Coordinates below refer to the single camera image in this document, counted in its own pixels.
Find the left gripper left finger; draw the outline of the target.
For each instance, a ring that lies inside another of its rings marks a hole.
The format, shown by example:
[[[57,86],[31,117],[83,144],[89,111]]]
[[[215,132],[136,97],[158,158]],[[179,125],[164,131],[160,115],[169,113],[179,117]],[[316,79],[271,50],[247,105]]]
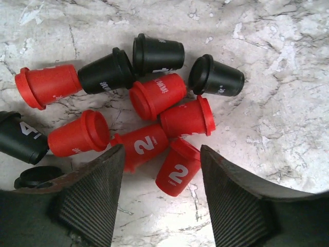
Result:
[[[110,246],[125,163],[116,145],[36,188],[1,191],[1,246]]]

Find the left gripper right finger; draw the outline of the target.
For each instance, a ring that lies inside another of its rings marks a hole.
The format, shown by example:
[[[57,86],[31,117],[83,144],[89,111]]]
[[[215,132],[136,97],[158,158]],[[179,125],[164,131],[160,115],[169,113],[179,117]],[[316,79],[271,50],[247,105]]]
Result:
[[[216,246],[328,246],[328,192],[272,183],[206,145],[200,156]]]

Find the red coffee capsule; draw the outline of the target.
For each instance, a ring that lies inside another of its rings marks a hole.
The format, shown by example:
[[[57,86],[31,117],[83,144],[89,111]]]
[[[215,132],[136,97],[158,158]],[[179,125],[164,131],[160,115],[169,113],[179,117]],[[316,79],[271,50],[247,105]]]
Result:
[[[124,135],[115,134],[109,144],[112,147],[117,144],[124,145],[124,171],[133,173],[137,167],[165,151],[169,140],[157,123]]]
[[[162,112],[159,119],[169,138],[193,134],[209,136],[216,129],[209,101],[202,96]]]
[[[156,120],[160,113],[181,101],[186,94],[185,82],[176,73],[145,83],[136,81],[129,90],[131,103],[143,120]]]
[[[109,144],[110,132],[104,116],[98,111],[86,110],[81,117],[53,130],[48,135],[51,152],[67,157],[87,151],[101,152]]]
[[[170,143],[166,157],[155,183],[166,194],[176,197],[200,170],[200,151],[189,142],[178,138]]]
[[[31,108],[39,110],[82,90],[72,64],[36,70],[23,67],[15,75],[15,84],[24,101]]]

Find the black coffee capsule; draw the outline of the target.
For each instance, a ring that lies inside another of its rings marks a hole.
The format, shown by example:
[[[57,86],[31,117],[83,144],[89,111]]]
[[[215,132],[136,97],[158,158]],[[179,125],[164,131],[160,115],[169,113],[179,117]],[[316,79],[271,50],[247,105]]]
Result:
[[[134,38],[133,67],[140,76],[178,70],[184,60],[185,49],[180,42],[151,38],[143,33]]]
[[[130,89],[136,81],[126,52],[118,47],[112,53],[78,70],[78,78],[87,94]]]
[[[217,62],[210,54],[196,59],[188,78],[188,88],[195,95],[204,93],[234,97],[243,89],[244,74],[233,67]]]
[[[47,136],[21,117],[18,112],[1,111],[1,152],[35,165],[49,150]]]
[[[62,176],[64,173],[59,167],[37,166],[23,171],[14,181],[14,188],[35,188],[47,181]]]

